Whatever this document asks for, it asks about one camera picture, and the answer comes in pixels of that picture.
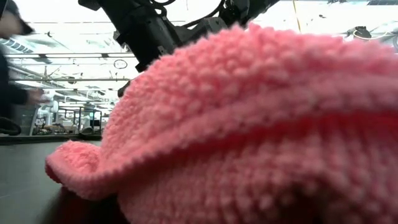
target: pink knitted hat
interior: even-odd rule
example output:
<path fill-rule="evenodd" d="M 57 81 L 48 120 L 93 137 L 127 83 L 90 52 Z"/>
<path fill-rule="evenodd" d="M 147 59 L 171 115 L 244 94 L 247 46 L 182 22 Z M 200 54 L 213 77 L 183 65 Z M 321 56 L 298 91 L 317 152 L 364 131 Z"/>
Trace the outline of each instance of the pink knitted hat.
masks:
<path fill-rule="evenodd" d="M 398 223 L 398 58 L 375 42 L 235 27 L 131 82 L 100 147 L 46 160 L 150 223 Z"/>

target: ceiling light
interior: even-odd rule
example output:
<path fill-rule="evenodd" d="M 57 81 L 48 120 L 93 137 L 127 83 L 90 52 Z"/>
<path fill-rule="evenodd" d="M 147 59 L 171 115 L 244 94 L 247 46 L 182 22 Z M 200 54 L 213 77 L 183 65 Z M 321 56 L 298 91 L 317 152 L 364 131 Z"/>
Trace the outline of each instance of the ceiling light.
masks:
<path fill-rule="evenodd" d="M 78 100 L 78 101 L 89 101 L 90 99 L 84 96 L 67 96 L 68 98 Z"/>
<path fill-rule="evenodd" d="M 6 58 L 40 58 L 38 54 L 5 54 Z"/>
<path fill-rule="evenodd" d="M 47 58 L 101 58 L 102 54 L 45 54 Z"/>
<path fill-rule="evenodd" d="M 100 106 L 100 107 L 103 107 L 103 108 L 114 108 L 113 105 L 109 105 L 109 104 L 99 105 L 99 106 Z"/>
<path fill-rule="evenodd" d="M 109 57 L 116 57 L 116 58 L 121 58 L 121 57 L 135 57 L 134 54 L 132 53 L 111 53 L 108 54 Z"/>
<path fill-rule="evenodd" d="M 33 81 L 15 81 L 16 83 L 27 85 L 31 87 L 48 87 L 47 85 L 43 85 L 41 83 L 33 82 Z"/>
<path fill-rule="evenodd" d="M 54 95 L 55 95 L 55 96 L 65 96 L 65 95 L 63 95 L 63 94 L 61 94 L 61 93 L 54 93 Z"/>
<path fill-rule="evenodd" d="M 91 102 L 91 104 L 94 104 L 94 105 L 105 105 L 105 104 L 109 104 L 109 102 Z"/>
<path fill-rule="evenodd" d="M 52 90 L 52 91 L 73 91 L 74 89 L 50 89 L 50 88 L 46 88 L 46 89 L 43 89 L 44 91 L 50 91 L 50 90 Z"/>
<path fill-rule="evenodd" d="M 110 90 L 107 88 L 101 89 L 101 88 L 78 88 L 76 89 L 78 91 L 114 91 L 114 90 Z"/>
<path fill-rule="evenodd" d="M 76 111 L 78 112 L 79 107 L 83 107 L 83 106 L 61 106 L 61 108 L 59 108 L 59 110 L 70 110 L 70 111 Z"/>
<path fill-rule="evenodd" d="M 71 106 L 71 107 L 77 107 L 77 106 L 84 106 L 84 104 L 79 104 L 79 103 L 60 103 L 60 106 Z"/>

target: black table surface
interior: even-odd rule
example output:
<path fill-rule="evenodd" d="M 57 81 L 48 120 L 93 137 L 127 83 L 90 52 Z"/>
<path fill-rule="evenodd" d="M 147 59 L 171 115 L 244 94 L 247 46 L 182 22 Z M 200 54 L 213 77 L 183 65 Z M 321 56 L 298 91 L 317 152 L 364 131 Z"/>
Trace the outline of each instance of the black table surface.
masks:
<path fill-rule="evenodd" d="M 47 177 L 45 157 L 60 144 L 0 146 L 0 223 L 126 224 L 116 197 L 89 202 Z"/>

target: cable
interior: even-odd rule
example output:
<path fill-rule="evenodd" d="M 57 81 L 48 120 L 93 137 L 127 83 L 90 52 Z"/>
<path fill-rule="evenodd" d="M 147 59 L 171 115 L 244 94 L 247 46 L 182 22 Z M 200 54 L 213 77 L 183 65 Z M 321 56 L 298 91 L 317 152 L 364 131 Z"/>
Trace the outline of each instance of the cable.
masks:
<path fill-rule="evenodd" d="M 156 1 L 156 0 L 150 0 L 152 3 L 154 3 L 154 4 L 158 4 L 158 5 L 160 5 L 160 6 L 168 6 L 169 4 L 172 4 L 172 3 L 174 3 L 176 0 L 168 0 L 168 1 L 166 1 L 166 2 L 158 2 L 158 1 Z"/>
<path fill-rule="evenodd" d="M 16 124 L 15 122 L 13 122 L 12 120 L 10 120 L 8 118 L 0 117 L 0 123 L 3 124 L 2 126 L 9 126 L 11 128 L 11 129 L 0 128 L 0 133 L 2 133 L 2 134 L 8 134 L 10 136 L 17 136 L 22 131 L 21 127 L 18 124 Z"/>
<path fill-rule="evenodd" d="M 213 17 L 224 6 L 224 3 L 225 3 L 225 0 L 221 0 L 220 3 L 218 4 L 217 8 L 215 10 L 213 10 L 211 13 L 209 13 L 207 16 L 197 19 L 195 21 L 189 22 L 189 23 L 183 25 L 183 27 L 189 28 L 191 26 L 197 25 L 202 19 Z"/>
<path fill-rule="evenodd" d="M 362 39 L 362 40 L 377 40 L 377 39 L 380 39 L 382 37 L 388 37 L 388 36 L 395 35 L 395 34 L 387 31 L 383 35 L 380 35 L 380 36 L 377 36 L 377 37 L 365 38 L 365 37 L 360 37 L 360 36 L 356 35 L 355 33 L 357 33 L 357 30 L 354 30 L 353 35 L 354 35 L 354 37 Z"/>
<path fill-rule="evenodd" d="M 378 29 L 378 28 L 380 28 L 380 27 L 382 27 L 382 26 L 390 25 L 390 24 L 393 24 L 393 23 L 395 23 L 395 22 L 398 22 L 398 21 L 389 21 L 389 22 L 385 22 L 385 23 L 383 23 L 383 24 L 378 25 L 377 27 L 375 27 L 373 30 L 370 30 L 369 32 L 373 32 L 373 31 L 375 31 L 376 29 Z"/>
<path fill-rule="evenodd" d="M 296 0 L 292 0 L 293 2 L 293 8 L 294 8 L 294 14 L 296 15 L 296 20 L 297 20 L 297 25 L 298 25 L 298 31 L 301 32 L 301 25 L 300 25 L 300 21 L 299 21 L 299 17 L 297 15 L 297 9 L 296 9 Z"/>

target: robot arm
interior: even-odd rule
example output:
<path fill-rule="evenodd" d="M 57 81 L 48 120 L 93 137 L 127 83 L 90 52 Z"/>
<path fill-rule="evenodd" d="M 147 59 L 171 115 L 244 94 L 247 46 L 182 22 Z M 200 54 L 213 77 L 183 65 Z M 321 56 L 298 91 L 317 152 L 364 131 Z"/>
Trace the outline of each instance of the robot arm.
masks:
<path fill-rule="evenodd" d="M 37 112 L 38 118 L 46 117 L 46 120 L 45 120 L 46 125 L 52 124 L 52 115 L 53 115 L 53 113 L 58 112 L 58 102 L 54 101 L 54 96 L 55 96 L 54 91 L 46 92 L 42 96 L 42 99 L 48 100 L 49 102 L 46 104 L 43 104 Z"/>
<path fill-rule="evenodd" d="M 184 26 L 174 26 L 167 19 L 164 6 L 175 1 L 78 0 L 81 6 L 94 11 L 103 8 L 119 33 L 117 42 L 126 44 L 136 56 L 138 72 L 143 72 L 161 55 L 172 54 L 176 48 L 195 42 L 208 33 L 217 33 L 235 23 L 245 26 L 279 0 L 221 0 L 211 14 Z"/>

